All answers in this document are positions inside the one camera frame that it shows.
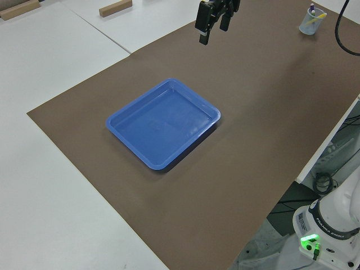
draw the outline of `cup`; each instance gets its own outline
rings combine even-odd
[[[319,8],[315,8],[315,16],[311,14],[310,8],[308,9],[303,22],[299,26],[299,30],[306,35],[315,34],[316,30],[319,28],[321,22],[325,19],[318,18],[320,15],[324,14]]]

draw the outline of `yellow highlighter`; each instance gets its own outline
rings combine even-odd
[[[309,24],[311,24],[311,23],[315,23],[318,19],[323,19],[323,18],[325,18],[326,15],[327,15],[327,13],[323,13],[323,14],[319,15],[318,17],[313,18],[312,20],[309,20],[305,25],[309,25]]]

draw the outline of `green light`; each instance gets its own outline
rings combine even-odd
[[[313,234],[313,235],[308,235],[308,236],[304,236],[304,237],[300,238],[300,241],[301,242],[306,242],[308,240],[318,239],[318,238],[319,238],[319,235]]]

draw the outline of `cup of pens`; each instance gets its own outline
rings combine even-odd
[[[299,26],[299,30],[306,35],[313,35],[319,28],[321,22],[325,19],[327,13],[323,12],[319,8],[315,8],[311,4],[308,9],[303,22]]]

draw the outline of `blue plastic tray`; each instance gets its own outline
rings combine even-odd
[[[147,166],[160,170],[219,119],[208,101],[167,79],[110,116],[106,126]]]

